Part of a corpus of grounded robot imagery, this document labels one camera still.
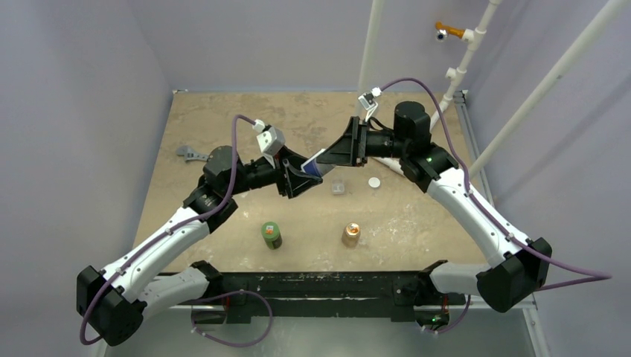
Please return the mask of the white capped dark pill bottle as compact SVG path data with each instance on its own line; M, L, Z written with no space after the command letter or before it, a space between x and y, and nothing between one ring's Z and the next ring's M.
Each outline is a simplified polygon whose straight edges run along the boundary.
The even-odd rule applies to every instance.
M325 149L320 149L318 152L309 157L302 165L301 171L311 176L324 177L336 166L334 164L319 164L317 158L325 152Z

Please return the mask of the clear plastic pill organizer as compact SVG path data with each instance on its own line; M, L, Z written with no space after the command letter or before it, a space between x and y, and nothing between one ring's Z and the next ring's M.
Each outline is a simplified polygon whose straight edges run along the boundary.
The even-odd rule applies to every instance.
M345 182L341 179L334 179L331 182L331 193L334 196L344 195L346 192Z

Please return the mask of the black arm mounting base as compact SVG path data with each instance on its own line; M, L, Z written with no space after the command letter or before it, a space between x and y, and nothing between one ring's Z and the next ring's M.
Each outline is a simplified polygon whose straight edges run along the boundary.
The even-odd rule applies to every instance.
M431 287L423 271L226 272L192 299L226 308L230 324L270 315L445 324L449 308L465 302L464 295Z

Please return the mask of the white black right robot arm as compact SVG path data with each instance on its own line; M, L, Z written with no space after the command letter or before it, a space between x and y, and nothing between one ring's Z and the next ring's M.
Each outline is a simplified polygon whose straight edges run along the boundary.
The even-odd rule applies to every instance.
M342 136L315 157L318 166L361 167L368 158L396 158L403 175L443 206L476 243L483 265L437 262L422 271L419 296L434 303L445 294L476 295L506 312L545 284L552 248L504 219L466 178L463 164L432 142L422 104L398 103L393 129L372 131L352 117Z

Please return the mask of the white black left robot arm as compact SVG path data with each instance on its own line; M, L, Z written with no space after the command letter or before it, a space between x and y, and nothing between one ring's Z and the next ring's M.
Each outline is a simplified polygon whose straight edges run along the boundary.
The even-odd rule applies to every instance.
M321 184L333 169L322 154L305 158L280 146L275 154L244 164L235 146L214 149L197 186L165 224L113 263L102 269L87 266L78 274L80 342L104 340L117 346L157 312L188 301L212 304L230 297L222 275L205 261L171 277L157 277L228 220L237 209L235 194L274 184L280 195L291 199Z

